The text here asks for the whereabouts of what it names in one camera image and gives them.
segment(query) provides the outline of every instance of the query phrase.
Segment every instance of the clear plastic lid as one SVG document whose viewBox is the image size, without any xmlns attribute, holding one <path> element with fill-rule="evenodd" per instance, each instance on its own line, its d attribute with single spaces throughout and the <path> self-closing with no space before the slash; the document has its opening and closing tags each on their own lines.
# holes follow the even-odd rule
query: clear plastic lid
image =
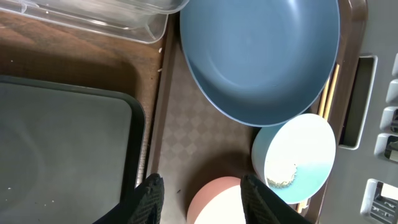
<svg viewBox="0 0 398 224">
<path fill-rule="evenodd" d="M 151 13 L 171 14 L 181 10 L 189 0 L 25 0 L 52 6 L 75 6 L 91 10 L 102 10 L 105 14 L 118 13 L 106 11 L 108 7 L 114 9 L 128 9 L 133 11 L 149 11 Z"/>
<path fill-rule="evenodd" d="M 119 0 L 0 0 L 0 10 L 145 44 L 162 38 L 167 22 L 166 14 Z"/>
</svg>

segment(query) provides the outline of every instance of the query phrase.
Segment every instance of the blue bowl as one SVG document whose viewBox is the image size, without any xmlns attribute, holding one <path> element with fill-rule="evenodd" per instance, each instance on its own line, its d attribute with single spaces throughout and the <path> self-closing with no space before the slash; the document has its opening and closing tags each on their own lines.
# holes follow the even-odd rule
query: blue bowl
<svg viewBox="0 0 398 224">
<path fill-rule="evenodd" d="M 272 191 L 284 202 L 295 204 L 312 197 L 326 182 L 335 153 L 335 135 L 328 122 L 315 114 L 302 114 L 285 124 L 262 128 L 253 143 L 252 163 Z M 295 164 L 293 182 L 281 189 L 269 185 L 267 174 L 278 174 L 280 169 L 271 170 L 266 161 Z"/>
<path fill-rule="evenodd" d="M 205 96 L 250 126 L 281 124 L 305 111 L 333 70 L 337 0 L 190 0 L 182 47 Z"/>
</svg>

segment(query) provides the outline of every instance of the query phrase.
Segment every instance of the gray tray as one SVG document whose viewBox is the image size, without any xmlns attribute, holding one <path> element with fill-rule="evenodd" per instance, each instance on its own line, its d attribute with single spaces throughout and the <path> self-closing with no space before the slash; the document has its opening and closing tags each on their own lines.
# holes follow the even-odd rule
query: gray tray
<svg viewBox="0 0 398 224">
<path fill-rule="evenodd" d="M 93 223 L 134 191 L 134 98 L 0 76 L 0 223 Z"/>
</svg>

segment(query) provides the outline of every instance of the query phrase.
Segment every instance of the wooden chopsticks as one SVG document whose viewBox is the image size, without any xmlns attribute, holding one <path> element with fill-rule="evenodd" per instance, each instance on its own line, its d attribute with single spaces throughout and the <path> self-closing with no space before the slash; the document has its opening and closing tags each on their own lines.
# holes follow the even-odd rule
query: wooden chopsticks
<svg viewBox="0 0 398 224">
<path fill-rule="evenodd" d="M 332 76 L 328 78 L 325 88 L 322 91 L 321 100 L 319 102 L 318 115 L 324 118 L 326 121 L 329 119 L 331 102 L 333 101 L 333 95 L 335 94 L 337 77 L 339 74 L 340 65 L 336 64 L 335 71 Z M 308 207 L 308 200 L 300 202 L 297 205 L 296 211 L 302 213 L 304 208 Z"/>
</svg>

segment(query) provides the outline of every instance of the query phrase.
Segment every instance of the gray appliance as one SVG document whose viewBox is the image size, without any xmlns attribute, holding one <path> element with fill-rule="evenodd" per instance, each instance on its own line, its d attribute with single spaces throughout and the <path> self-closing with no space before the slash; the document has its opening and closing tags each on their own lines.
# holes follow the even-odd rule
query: gray appliance
<svg viewBox="0 0 398 224">
<path fill-rule="evenodd" d="M 396 0 L 368 0 L 361 59 L 321 224 L 397 223 L 396 201 L 380 197 L 383 184 L 398 187 L 398 162 L 391 154 L 398 136 L 393 122 L 398 110 L 397 10 Z"/>
</svg>

